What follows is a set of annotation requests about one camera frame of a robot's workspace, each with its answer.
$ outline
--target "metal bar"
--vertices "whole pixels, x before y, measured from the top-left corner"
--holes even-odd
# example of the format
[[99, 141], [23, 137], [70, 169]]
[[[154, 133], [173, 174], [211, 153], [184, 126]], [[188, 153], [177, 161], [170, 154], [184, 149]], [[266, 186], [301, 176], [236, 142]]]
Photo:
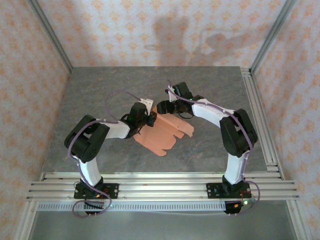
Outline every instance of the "metal bar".
[[249, 72], [249, 68], [246, 67], [240, 67], [241, 72]]
[[[210, 172], [177, 172], [177, 173], [105, 173], [101, 174], [105, 182], [108, 179], [221, 179], [224, 173]], [[278, 172], [246, 172], [246, 178], [280, 178]], [[44, 180], [48, 179], [79, 179], [79, 173], [46, 173]]]
[[[258, 195], [257, 190], [251, 191], [254, 196]], [[27, 197], [32, 198], [34, 201], [40, 201], [46, 199], [47, 201], [52, 201], [53, 198], [60, 199], [60, 201], [73, 200], [74, 194], [70, 191], [31, 191], [28, 193]], [[284, 190], [261, 190], [260, 200], [264, 201], [265, 197], [270, 197], [271, 200], [292, 200], [298, 199], [299, 194], [297, 191], [284, 191]], [[117, 201], [127, 200], [127, 201], [193, 201], [193, 200], [208, 200], [206, 191], [125, 191], [119, 192]], [[234, 201], [232, 198], [220, 198], [215, 199], [218, 201]]]
[[[27, 198], [26, 201], [36, 201], [38, 202], [74, 202], [75, 199], [73, 197], [37, 197], [37, 198]], [[263, 196], [261, 197], [261, 201], [286, 201], [286, 200], [300, 200], [298, 196]], [[221, 198], [219, 201], [230, 201], [231, 199]], [[121, 199], [113, 199], [112, 202], [177, 202], [177, 201], [208, 201], [207, 198], [201, 197], [161, 197], [161, 199], [154, 197], [143, 197], [143, 198], [121, 198]], [[241, 201], [240, 198], [233, 198], [232, 201]]]
[[[251, 185], [251, 190], [256, 190], [255, 185]], [[259, 188], [261, 190], [296, 190], [295, 184], [292, 182], [286, 183], [282, 181], [280, 183], [260, 183]], [[29, 191], [74, 191], [73, 184], [33, 184]], [[206, 190], [205, 183], [199, 184], [121, 184], [119, 191], [165, 191], [165, 190], [179, 190], [179, 191], [196, 191]]]
[[[38, 211], [42, 212], [70, 212], [76, 202], [68, 201], [44, 201], [39, 203]], [[97, 211], [96, 208], [86, 206], [85, 204], [77, 204], [75, 211]], [[108, 208], [108, 212], [198, 212], [198, 211], [225, 211], [226, 205], [224, 201], [118, 201], [113, 202]]]
[[31, 8], [34, 10], [39, 21], [41, 22], [41, 25], [42, 25], [43, 29], [45, 30], [46, 34], [48, 35], [49, 39], [51, 40], [54, 48], [56, 49], [57, 53], [61, 57], [66, 69], [71, 74], [71, 72], [73, 70], [73, 66], [72, 66], [64, 48], [62, 47], [62, 44], [60, 43], [57, 35], [55, 34], [52, 26], [50, 25], [49, 20], [46, 17], [43, 9], [41, 8], [41, 6], [39, 5], [37, 0], [28, 0], [28, 2], [30, 3]]
[[279, 171], [278, 166], [267, 166], [266, 170], [268, 172], [278, 172]]
[[254, 73], [252, 74], [251, 79], [252, 79], [252, 81], [250, 81], [249, 84], [251, 86], [252, 92], [254, 93], [254, 98], [256, 99], [257, 104], [260, 106], [258, 108], [259, 109], [258, 115], [262, 120], [262, 126], [263, 126], [264, 136], [267, 141], [268, 150], [271, 153], [272, 160], [277, 163], [277, 167], [279, 169], [279, 173], [280, 173], [281, 178], [285, 179], [283, 167], [280, 162], [278, 151], [276, 149], [276, 144], [275, 144], [275, 141], [274, 141], [274, 139], [271, 135], [271, 132], [269, 130], [269, 127], [268, 127], [269, 125], [267, 122], [267, 115], [266, 115], [265, 109], [262, 107], [262, 103], [261, 103], [262, 97], [261, 97], [260, 92], [257, 88], [257, 80], [256, 80], [256, 75]]
[[36, 216], [36, 212], [38, 209], [39, 203], [37, 201], [31, 201], [28, 204], [27, 212], [22, 215], [23, 224], [21, 226], [21, 230], [19, 231], [19, 235], [14, 236], [17, 237], [17, 240], [26, 240], [29, 239], [29, 235], [32, 229], [32, 225], [34, 223], [34, 219]]
[[302, 203], [294, 200], [287, 200], [286, 203], [297, 239], [313, 240], [305, 212], [302, 209]]
[[19, 240], [19, 239], [21, 239], [22, 229], [24, 228], [24, 224], [26, 223], [26, 221], [28, 221], [28, 219], [26, 219], [26, 217], [27, 217], [27, 212], [28, 212], [28, 209], [29, 209], [29, 205], [30, 205], [30, 204], [31, 204], [31, 203], [28, 202], [28, 201], [24, 202], [24, 206], [23, 206], [23, 211], [22, 211], [22, 214], [21, 214], [21, 218], [20, 218], [20, 221], [19, 221], [18, 226], [16, 227], [13, 240]]
[[271, 27], [270, 32], [268, 33], [264, 43], [262, 44], [256, 58], [253, 61], [251, 67], [251, 73], [255, 73], [260, 66], [262, 60], [266, 56], [271, 44], [275, 40], [277, 34], [279, 33], [281, 27], [284, 25], [289, 13], [294, 7], [297, 0], [286, 0], [279, 15], [277, 16], [273, 26]]
[[[220, 183], [222, 175], [222, 173], [115, 173], [102, 176], [105, 182], [121, 182], [116, 201], [205, 201], [208, 200], [206, 183]], [[79, 177], [76, 173], [47, 173], [43, 181], [32, 183], [27, 197], [37, 201], [73, 200], [73, 183], [78, 181]], [[251, 173], [251, 177], [260, 188], [262, 200], [299, 198], [294, 182], [281, 180], [278, 172], [276, 174], [254, 172]], [[252, 193], [257, 196], [256, 186], [252, 184], [250, 187]]]

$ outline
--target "metal frame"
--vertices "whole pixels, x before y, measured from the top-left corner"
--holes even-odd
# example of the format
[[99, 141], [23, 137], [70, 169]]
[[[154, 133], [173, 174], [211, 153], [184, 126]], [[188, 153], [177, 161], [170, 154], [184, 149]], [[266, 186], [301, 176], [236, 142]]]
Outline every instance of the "metal frame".
[[297, 0], [286, 0], [279, 15], [277, 16], [273, 26], [270, 29], [270, 32], [266, 36], [264, 43], [262, 44], [257, 56], [255, 57], [252, 67], [250, 69], [251, 73], [255, 73], [262, 60], [264, 59], [265, 55], [267, 54], [271, 44], [275, 40], [276, 36], [278, 35], [281, 27], [284, 25], [288, 15], [290, 14], [292, 8], [294, 7]]
[[[69, 73], [71, 73], [73, 66], [41, 6], [37, 0], [28, 1], [63, 63]], [[258, 55], [253, 61], [251, 69], [241, 68], [267, 167], [266, 172], [247, 173], [246, 179], [258, 183], [261, 188], [262, 201], [286, 201], [297, 238], [299, 240], [312, 240], [311, 231], [304, 215], [303, 204], [299, 201], [296, 185], [294, 181], [285, 180], [283, 175], [283, 168], [281, 167], [281, 162], [275, 148], [276, 145], [268, 128], [255, 78], [255, 72], [296, 1], [287, 0], [285, 2]], [[116, 211], [116, 208], [120, 210], [120, 206], [128, 208], [128, 204], [130, 203], [134, 203], [135, 206], [143, 210], [143, 205], [160, 205], [163, 207], [164, 202], [170, 206], [173, 206], [175, 203], [184, 203], [185, 206], [190, 206], [191, 211], [196, 211], [192, 206], [197, 205], [197, 209], [200, 209], [199, 211], [208, 211], [208, 209], [204, 209], [206, 208], [206, 204], [217, 203], [219, 205], [227, 200], [209, 200], [205, 189], [206, 183], [220, 182], [222, 173], [114, 173], [103, 174], [102, 176], [107, 182], [120, 183], [119, 199], [114, 201], [114, 209]], [[80, 176], [77, 173], [42, 173], [39, 181], [33, 182], [30, 187], [14, 239], [22, 240], [29, 238], [37, 211], [43, 211], [44, 209], [61, 211], [61, 205], [67, 204], [69, 206], [72, 204], [75, 201], [73, 199], [73, 183], [78, 181], [79, 178]], [[255, 186], [252, 186], [251, 190], [254, 194], [257, 194]], [[216, 206], [216, 209], [223, 209], [223, 206], [222, 208], [219, 207], [221, 206]]]
[[72, 66], [71, 61], [69, 60], [68, 55], [62, 47], [62, 44], [60, 43], [57, 35], [55, 34], [51, 24], [49, 23], [49, 20], [47, 19], [47, 16], [45, 15], [43, 9], [41, 8], [37, 0], [28, 0], [28, 2], [31, 8], [33, 9], [35, 15], [41, 22], [41, 25], [45, 30], [46, 34], [48, 35], [49, 39], [51, 40], [54, 48], [61, 57], [61, 60], [64, 63], [66, 69], [68, 70], [69, 74], [71, 74], [74, 67]]

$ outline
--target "gray marble surface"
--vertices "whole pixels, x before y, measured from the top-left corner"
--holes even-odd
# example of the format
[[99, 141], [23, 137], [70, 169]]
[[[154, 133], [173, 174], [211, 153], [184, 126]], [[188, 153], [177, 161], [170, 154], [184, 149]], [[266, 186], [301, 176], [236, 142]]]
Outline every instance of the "gray marble surface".
[[[204, 96], [224, 108], [242, 108], [253, 122], [239, 67], [76, 67], [67, 86], [43, 172], [77, 172], [74, 161], [67, 158], [64, 140], [86, 114], [111, 120], [104, 105], [109, 92], [126, 89], [139, 98], [153, 99], [157, 104], [168, 99], [166, 79], [173, 84], [185, 81], [193, 95]], [[107, 105], [113, 115], [121, 118], [129, 113], [134, 102], [133, 97], [120, 93], [108, 99]], [[163, 157], [133, 138], [106, 140], [97, 156], [100, 172], [224, 172], [227, 152], [220, 129], [198, 117], [187, 121], [194, 126], [193, 137], [185, 135], [178, 139]], [[266, 171], [259, 142], [255, 144], [246, 168], [246, 172], [257, 171]]]

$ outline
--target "wall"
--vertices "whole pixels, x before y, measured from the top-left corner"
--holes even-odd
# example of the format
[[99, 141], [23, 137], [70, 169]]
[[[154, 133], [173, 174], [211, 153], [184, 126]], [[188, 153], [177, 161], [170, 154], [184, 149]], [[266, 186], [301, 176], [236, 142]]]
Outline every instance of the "wall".
[[0, 5], [0, 239], [39, 179], [69, 74], [26, 0]]
[[39, 0], [81, 66], [251, 67], [285, 0]]
[[320, 5], [298, 1], [256, 74], [288, 179], [320, 239]]

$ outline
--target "floor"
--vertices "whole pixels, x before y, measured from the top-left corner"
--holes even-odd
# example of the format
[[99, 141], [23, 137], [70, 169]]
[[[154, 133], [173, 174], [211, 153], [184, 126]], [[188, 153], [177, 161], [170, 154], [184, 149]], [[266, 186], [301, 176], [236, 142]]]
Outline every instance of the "floor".
[[[108, 93], [126, 89], [157, 104], [168, 99], [165, 93], [167, 79], [173, 84], [185, 81], [193, 95], [204, 96], [224, 108], [242, 108], [253, 122], [239, 67], [76, 67], [67, 86], [43, 172], [77, 172], [75, 163], [67, 158], [64, 140], [84, 115], [111, 120], [104, 103]], [[108, 99], [107, 106], [113, 115], [121, 118], [129, 113], [134, 102], [134, 98], [121, 93]], [[100, 172], [224, 172], [227, 152], [219, 128], [197, 117], [188, 122], [194, 126], [193, 137], [185, 135], [178, 139], [163, 157], [155, 155], [133, 138], [106, 140], [97, 156]], [[260, 171], [266, 171], [266, 164], [257, 142], [246, 172]]]
[[285, 201], [261, 201], [249, 214], [224, 212], [106, 212], [80, 219], [72, 212], [38, 211], [29, 240], [295, 240]]

